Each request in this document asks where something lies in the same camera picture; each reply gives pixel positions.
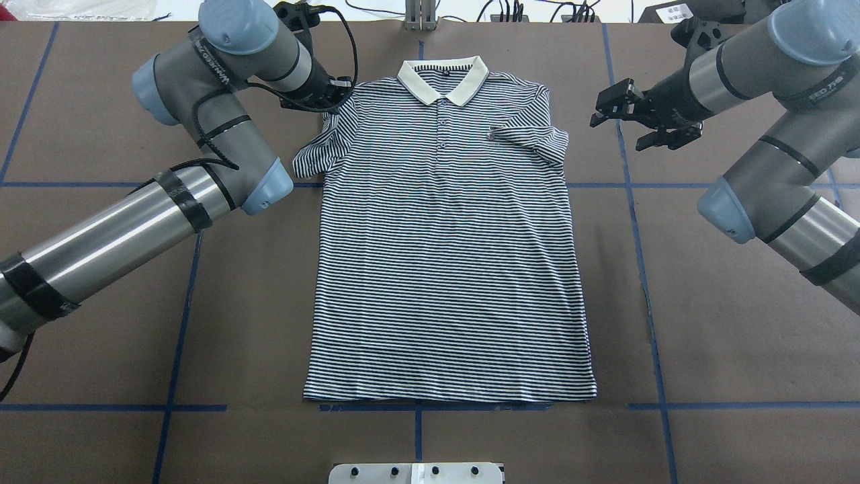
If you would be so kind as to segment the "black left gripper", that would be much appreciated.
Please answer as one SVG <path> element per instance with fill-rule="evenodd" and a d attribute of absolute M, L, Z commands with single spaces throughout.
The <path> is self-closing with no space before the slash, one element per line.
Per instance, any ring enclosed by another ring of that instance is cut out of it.
<path fill-rule="evenodd" d="M 305 112 L 337 112 L 353 94 L 352 77 L 329 76 L 315 58 L 299 60 L 282 79 L 282 108 Z"/>

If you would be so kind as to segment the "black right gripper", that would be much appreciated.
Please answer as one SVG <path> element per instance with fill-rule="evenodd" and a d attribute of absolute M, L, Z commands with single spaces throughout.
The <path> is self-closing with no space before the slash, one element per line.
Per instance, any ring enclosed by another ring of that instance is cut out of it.
<path fill-rule="evenodd" d="M 685 128 L 706 119 L 706 108 L 694 96 L 689 71 L 675 71 L 650 89 L 623 79 L 600 91 L 591 128 L 608 120 L 638 122 L 648 128 Z"/>

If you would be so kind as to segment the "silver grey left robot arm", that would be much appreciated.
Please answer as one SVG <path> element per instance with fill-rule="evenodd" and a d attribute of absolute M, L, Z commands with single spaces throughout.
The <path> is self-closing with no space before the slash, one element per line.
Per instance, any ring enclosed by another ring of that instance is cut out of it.
<path fill-rule="evenodd" d="M 293 190 L 282 160 L 241 104 L 255 87 L 283 108 L 335 112 L 356 76 L 333 77 L 314 58 L 310 29 L 328 5 L 205 1 L 198 24 L 132 76 L 139 104 L 180 125 L 200 156 L 164 169 L 109 208 L 2 261 L 2 359 L 34 333 L 215 220 L 256 215 Z"/>

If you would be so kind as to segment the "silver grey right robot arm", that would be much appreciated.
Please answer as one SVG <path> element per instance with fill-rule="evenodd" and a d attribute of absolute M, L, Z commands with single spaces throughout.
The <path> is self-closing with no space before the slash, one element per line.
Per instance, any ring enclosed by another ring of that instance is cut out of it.
<path fill-rule="evenodd" d="M 808 282 L 858 311 L 858 222 L 812 189 L 841 157 L 858 157 L 857 1 L 791 1 L 735 36 L 694 17 L 671 31 L 685 63 L 640 91 L 624 79 L 599 93 L 590 125 L 647 126 L 636 150 L 677 150 L 704 120 L 770 93 L 784 114 L 698 200 L 709 223 L 760 239 Z"/>

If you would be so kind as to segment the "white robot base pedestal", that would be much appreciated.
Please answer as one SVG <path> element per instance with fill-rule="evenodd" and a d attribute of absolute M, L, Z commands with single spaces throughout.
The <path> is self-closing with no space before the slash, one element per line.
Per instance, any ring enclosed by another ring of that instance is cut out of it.
<path fill-rule="evenodd" d="M 335 465 L 329 483 L 505 483 L 493 462 L 390 462 Z"/>

